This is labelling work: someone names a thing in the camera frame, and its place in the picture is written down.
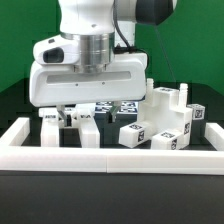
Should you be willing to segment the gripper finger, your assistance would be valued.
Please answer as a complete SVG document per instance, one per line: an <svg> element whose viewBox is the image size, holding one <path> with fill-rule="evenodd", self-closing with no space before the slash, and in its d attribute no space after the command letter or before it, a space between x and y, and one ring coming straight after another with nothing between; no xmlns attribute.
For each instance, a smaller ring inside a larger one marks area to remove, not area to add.
<svg viewBox="0 0 224 224"><path fill-rule="evenodd" d="M57 112L59 113L60 117L64 121L64 126L69 127L72 124L72 121L71 121L71 116L65 113L65 106L57 105L56 109L57 109Z"/></svg>
<svg viewBox="0 0 224 224"><path fill-rule="evenodd" d="M112 104L112 107L109 110L109 121L114 122L116 120L116 115L121 109L122 102L116 101Z"/></svg>

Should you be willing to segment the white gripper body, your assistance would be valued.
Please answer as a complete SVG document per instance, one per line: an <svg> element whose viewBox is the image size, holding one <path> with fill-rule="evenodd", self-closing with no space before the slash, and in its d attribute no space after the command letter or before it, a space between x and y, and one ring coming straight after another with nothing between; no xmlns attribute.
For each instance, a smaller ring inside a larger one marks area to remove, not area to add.
<svg viewBox="0 0 224 224"><path fill-rule="evenodd" d="M36 107L141 100L146 93L145 53L117 54L101 73L75 73L72 65L31 67L29 99Z"/></svg>

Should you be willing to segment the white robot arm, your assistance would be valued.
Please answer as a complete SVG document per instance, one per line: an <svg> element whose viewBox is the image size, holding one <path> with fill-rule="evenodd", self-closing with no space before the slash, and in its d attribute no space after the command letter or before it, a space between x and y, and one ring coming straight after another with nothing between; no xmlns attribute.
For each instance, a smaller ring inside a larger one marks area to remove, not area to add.
<svg viewBox="0 0 224 224"><path fill-rule="evenodd" d="M60 34L35 44L29 99L36 107L55 106L62 118L71 104L110 101L114 120L121 103L146 94L147 55L124 38L118 23L157 26L177 0L58 0Z"/></svg>

